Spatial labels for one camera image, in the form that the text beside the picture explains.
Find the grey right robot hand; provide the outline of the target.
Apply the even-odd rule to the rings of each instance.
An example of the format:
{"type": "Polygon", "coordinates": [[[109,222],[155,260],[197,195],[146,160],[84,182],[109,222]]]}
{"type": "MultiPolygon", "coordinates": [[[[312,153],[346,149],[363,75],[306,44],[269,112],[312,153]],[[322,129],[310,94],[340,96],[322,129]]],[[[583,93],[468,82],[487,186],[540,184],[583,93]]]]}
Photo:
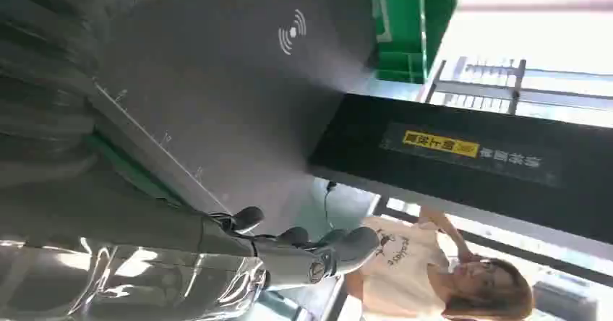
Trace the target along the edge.
{"type": "Polygon", "coordinates": [[[314,284],[361,267],[378,244],[360,227],[324,244],[231,234],[211,215],[171,207],[101,160],[84,168],[1,163],[1,235],[35,247],[86,250],[80,239],[189,253],[256,257],[276,288],[314,284]]]}

